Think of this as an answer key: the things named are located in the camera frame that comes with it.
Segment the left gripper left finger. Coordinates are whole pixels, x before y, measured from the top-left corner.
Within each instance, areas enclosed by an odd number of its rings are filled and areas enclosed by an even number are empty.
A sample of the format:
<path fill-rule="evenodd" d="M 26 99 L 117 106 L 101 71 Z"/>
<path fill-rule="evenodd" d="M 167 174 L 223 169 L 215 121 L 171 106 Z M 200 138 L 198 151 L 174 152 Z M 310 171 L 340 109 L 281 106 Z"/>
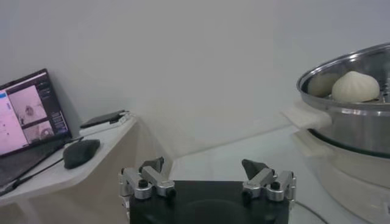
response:
<path fill-rule="evenodd" d="M 141 167 L 122 168 L 118 174 L 119 196 L 128 200 L 134 196 L 137 200 L 151 198 L 155 189 L 158 196 L 173 198 L 176 196 L 175 182 L 161 174 L 164 158 L 145 161 Z"/>

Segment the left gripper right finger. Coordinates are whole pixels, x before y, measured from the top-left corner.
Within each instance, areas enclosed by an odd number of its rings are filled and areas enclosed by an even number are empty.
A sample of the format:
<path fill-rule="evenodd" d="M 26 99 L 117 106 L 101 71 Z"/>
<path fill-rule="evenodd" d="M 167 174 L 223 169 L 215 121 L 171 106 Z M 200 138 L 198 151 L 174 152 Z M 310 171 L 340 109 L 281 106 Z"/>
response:
<path fill-rule="evenodd" d="M 241 161 L 248 180 L 243 183 L 244 201 L 252 201 L 262 195 L 270 201 L 295 201 L 296 176 L 294 172 L 284 170 L 279 174 L 265 165 L 249 159 Z"/>

